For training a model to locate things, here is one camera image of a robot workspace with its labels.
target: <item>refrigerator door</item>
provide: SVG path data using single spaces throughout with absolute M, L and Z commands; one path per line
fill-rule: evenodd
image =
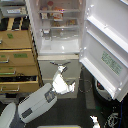
M 80 62 L 121 101 L 128 92 L 128 2 L 86 0 Z

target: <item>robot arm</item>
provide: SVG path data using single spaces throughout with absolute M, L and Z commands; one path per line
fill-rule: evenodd
M 48 111 L 57 101 L 55 93 L 65 94 L 74 91 L 75 82 L 67 85 L 63 80 L 62 72 L 65 70 L 66 66 L 59 66 L 53 77 L 53 85 L 45 84 L 19 104 L 18 113 L 23 122 L 29 123 Z
M 71 85 L 67 85 L 67 83 L 63 79 L 62 73 L 66 70 L 66 66 L 59 66 L 57 72 L 53 77 L 53 91 L 58 94 L 74 92 L 75 82 L 73 82 Z
M 53 78 L 53 85 L 45 84 L 42 88 L 29 95 L 18 107 L 9 104 L 0 117 L 0 128 L 24 128 L 26 123 L 48 111 L 57 101 L 55 93 L 65 94 L 74 91 L 75 82 L 67 85 L 62 72 L 66 67 L 59 66 Z

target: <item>white refrigerator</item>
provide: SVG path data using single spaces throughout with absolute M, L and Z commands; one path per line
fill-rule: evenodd
M 113 99 L 124 98 L 128 92 L 127 0 L 26 0 L 26 6 L 44 81 L 52 81 L 57 67 L 50 65 L 60 63 L 54 60 L 71 68 L 76 65 L 64 74 L 68 80 L 79 78 L 82 64 Z

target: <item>glass shelf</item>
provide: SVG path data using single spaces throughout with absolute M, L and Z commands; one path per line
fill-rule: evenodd
M 42 29 L 79 29 L 79 24 L 77 19 L 64 19 L 63 21 L 54 21 L 53 19 L 49 20 L 50 26 L 45 25 L 42 26 Z
M 46 2 L 40 1 L 38 13 L 80 12 L 79 4 L 79 0 L 46 0 Z
M 67 16 L 67 17 L 63 17 L 63 20 L 77 19 L 76 17 L 77 16 Z M 48 16 L 47 19 L 42 19 L 42 21 L 44 21 L 44 20 L 54 20 L 54 17 L 53 16 Z
M 47 10 L 47 11 L 42 11 L 39 10 L 38 13 L 71 13 L 71 12 L 80 12 L 79 9 L 63 9 L 63 11 L 55 11 L 55 10 Z
M 74 40 L 78 37 L 79 31 L 77 29 L 51 30 L 51 40 Z

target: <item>cable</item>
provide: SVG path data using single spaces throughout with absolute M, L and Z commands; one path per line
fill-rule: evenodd
M 90 88 L 87 90 L 87 91 L 82 91 L 79 87 L 79 91 L 82 92 L 82 93 L 88 93 L 91 91 L 92 89 L 92 83 L 89 81 L 89 80 L 83 80 L 84 82 L 89 82 L 90 83 Z
M 119 122 L 118 128 L 120 128 L 121 121 L 122 121 L 122 107 L 123 107 L 123 100 L 122 100 L 122 102 L 121 102 L 121 117 L 120 117 L 120 122 Z

